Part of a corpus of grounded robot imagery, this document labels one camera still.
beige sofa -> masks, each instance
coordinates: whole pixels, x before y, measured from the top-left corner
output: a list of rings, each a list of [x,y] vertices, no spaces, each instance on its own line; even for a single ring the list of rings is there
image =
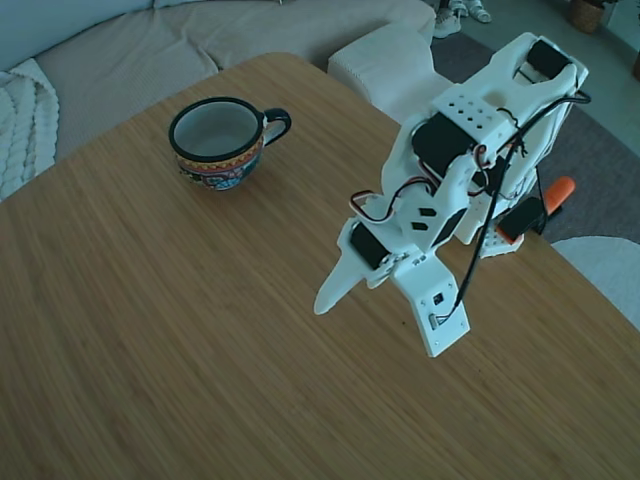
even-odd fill
[[[0,70],[35,55],[60,100],[58,159],[256,55],[286,51],[326,68],[331,54],[387,23],[428,36],[435,19],[422,0],[213,0],[162,9],[152,0],[10,3],[0,19]],[[5,37],[25,29],[29,41],[7,50]]]

white robotic arm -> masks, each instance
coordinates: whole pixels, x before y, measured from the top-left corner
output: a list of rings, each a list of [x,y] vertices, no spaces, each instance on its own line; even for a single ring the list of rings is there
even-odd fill
[[[549,40],[523,34],[409,119],[382,169],[382,194],[351,199],[356,216],[338,238],[342,255],[318,292],[316,314],[363,279],[375,288],[391,277],[411,304],[429,355],[469,331],[456,280],[436,250],[454,234],[471,243],[488,213],[495,218],[528,194],[569,104],[543,109],[576,94],[587,74]],[[514,146],[525,125],[527,155]],[[500,245],[499,253],[520,243]]]

knit blanket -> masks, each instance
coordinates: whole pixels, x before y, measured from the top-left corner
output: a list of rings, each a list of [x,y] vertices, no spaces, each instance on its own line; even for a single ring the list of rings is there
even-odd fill
[[[55,163],[58,111],[35,60],[0,72],[0,201]]]

shoe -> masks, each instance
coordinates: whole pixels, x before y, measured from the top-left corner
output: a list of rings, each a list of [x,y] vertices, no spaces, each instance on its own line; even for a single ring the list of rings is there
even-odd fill
[[[469,9],[463,0],[451,0],[449,2],[449,10],[459,13],[461,18],[469,16]]]
[[[449,35],[458,33],[462,30],[460,24],[460,12],[454,12],[448,8],[442,8],[436,15],[436,27],[433,30],[435,38],[447,38]]]
[[[471,17],[480,23],[491,23],[491,14],[487,12],[481,0],[462,0]]]

patterned mug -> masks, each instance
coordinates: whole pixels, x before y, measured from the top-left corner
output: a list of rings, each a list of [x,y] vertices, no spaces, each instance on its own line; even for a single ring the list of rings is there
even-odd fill
[[[214,97],[194,103],[171,122],[169,142],[183,175],[212,190],[239,185],[262,150],[291,128],[281,108],[258,111],[244,100]]]

